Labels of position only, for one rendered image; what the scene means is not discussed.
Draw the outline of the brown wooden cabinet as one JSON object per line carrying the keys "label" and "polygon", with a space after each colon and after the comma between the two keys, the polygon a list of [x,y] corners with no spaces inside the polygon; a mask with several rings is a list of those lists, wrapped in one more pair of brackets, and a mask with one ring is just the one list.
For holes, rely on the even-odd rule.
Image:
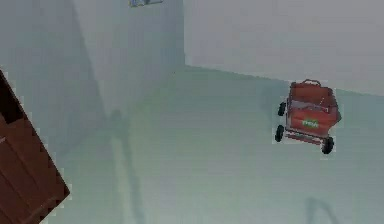
{"label": "brown wooden cabinet", "polygon": [[40,224],[69,195],[0,70],[0,224]]}

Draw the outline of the red wheeled cart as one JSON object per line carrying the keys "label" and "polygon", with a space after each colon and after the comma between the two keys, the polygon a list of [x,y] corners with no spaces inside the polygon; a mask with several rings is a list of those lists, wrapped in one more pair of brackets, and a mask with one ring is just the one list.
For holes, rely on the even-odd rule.
{"label": "red wheeled cart", "polygon": [[330,87],[313,79],[292,82],[289,95],[280,103],[277,115],[285,117],[285,124],[277,126],[276,142],[287,137],[320,145],[323,154],[332,152],[335,142],[329,131],[342,117]]}

